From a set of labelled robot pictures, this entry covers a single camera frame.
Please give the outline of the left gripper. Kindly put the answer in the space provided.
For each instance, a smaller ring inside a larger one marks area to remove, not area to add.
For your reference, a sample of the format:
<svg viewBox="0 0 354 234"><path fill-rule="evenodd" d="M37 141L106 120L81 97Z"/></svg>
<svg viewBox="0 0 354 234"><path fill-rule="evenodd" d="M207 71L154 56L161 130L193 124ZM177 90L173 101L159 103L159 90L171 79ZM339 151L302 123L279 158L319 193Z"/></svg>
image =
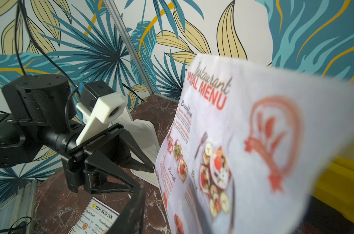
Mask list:
<svg viewBox="0 0 354 234"><path fill-rule="evenodd" d="M70 191L91 195L135 193L140 185L121 168L153 173L155 165L121 124L99 133L62 156Z"/></svg>

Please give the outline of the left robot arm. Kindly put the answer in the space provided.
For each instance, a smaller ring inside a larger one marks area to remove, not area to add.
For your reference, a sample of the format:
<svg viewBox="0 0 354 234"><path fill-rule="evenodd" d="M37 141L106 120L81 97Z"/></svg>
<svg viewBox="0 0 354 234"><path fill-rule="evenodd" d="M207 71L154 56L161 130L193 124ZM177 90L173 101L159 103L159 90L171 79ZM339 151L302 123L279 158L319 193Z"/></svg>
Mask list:
<svg viewBox="0 0 354 234"><path fill-rule="evenodd" d="M71 90L61 75L24 75L2 88L10 113L0 114L0 168L31 162L42 146L62 157L70 191L134 193L124 169L153 173L136 141L139 121L126 123L127 102L104 81Z"/></svg>

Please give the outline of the white menu rack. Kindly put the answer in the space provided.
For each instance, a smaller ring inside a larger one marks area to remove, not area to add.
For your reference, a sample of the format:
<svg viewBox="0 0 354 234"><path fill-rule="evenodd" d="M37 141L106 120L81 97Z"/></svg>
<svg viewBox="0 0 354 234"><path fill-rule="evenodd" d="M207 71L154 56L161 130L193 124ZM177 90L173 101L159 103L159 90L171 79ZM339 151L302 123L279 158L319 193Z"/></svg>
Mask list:
<svg viewBox="0 0 354 234"><path fill-rule="evenodd" d="M152 161L156 163L156 158L160 150L160 145L157 139L154 125L150 121L133 120L129 109L125 107L123 113L112 123L120 123L124 126L124 129L129 131L144 154ZM155 187L159 187L155 172L148 173L143 171L136 171L130 169L132 174L140 179L152 184Z"/></svg>

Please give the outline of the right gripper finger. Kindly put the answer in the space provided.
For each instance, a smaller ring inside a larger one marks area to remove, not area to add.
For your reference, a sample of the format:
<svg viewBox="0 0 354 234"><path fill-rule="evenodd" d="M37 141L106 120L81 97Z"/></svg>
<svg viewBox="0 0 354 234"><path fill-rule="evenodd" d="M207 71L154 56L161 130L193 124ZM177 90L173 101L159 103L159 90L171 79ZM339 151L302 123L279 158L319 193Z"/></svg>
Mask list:
<svg viewBox="0 0 354 234"><path fill-rule="evenodd" d="M142 234L144 211L145 188L140 186L109 228L107 234Z"/></svg>

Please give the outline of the restaurant special menu sheet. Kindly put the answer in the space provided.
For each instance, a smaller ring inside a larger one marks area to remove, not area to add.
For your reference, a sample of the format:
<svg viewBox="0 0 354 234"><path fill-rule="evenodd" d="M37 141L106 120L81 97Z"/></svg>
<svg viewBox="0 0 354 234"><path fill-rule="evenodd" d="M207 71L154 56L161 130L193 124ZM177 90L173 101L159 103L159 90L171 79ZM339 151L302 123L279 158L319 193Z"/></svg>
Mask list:
<svg viewBox="0 0 354 234"><path fill-rule="evenodd" d="M354 84L199 54L156 160L173 234L291 234L354 141Z"/></svg>

